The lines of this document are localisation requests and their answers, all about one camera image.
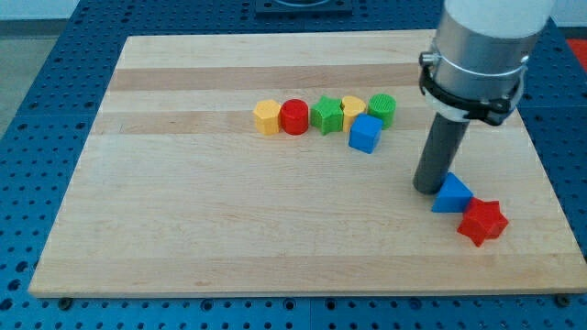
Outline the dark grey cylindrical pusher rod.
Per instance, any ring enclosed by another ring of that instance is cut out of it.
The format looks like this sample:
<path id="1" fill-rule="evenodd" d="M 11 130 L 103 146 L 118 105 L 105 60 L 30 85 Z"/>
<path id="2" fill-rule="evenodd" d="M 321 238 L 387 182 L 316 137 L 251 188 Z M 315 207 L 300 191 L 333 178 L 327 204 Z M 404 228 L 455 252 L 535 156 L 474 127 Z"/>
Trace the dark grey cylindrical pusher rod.
<path id="1" fill-rule="evenodd" d="M 440 191 L 468 126 L 469 122 L 435 115 L 413 178 L 418 192 L 436 194 Z"/>

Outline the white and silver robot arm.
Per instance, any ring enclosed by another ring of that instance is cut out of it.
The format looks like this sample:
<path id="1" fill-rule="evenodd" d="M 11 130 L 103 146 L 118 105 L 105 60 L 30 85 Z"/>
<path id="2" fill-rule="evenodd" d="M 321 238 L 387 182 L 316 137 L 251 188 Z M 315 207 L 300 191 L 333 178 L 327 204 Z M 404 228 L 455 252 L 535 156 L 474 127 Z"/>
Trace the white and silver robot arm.
<path id="1" fill-rule="evenodd" d="M 500 126 L 525 89 L 527 63 L 554 0 L 446 0 L 419 89 L 435 112 L 413 178 L 423 194 L 443 185 L 469 123 Z"/>

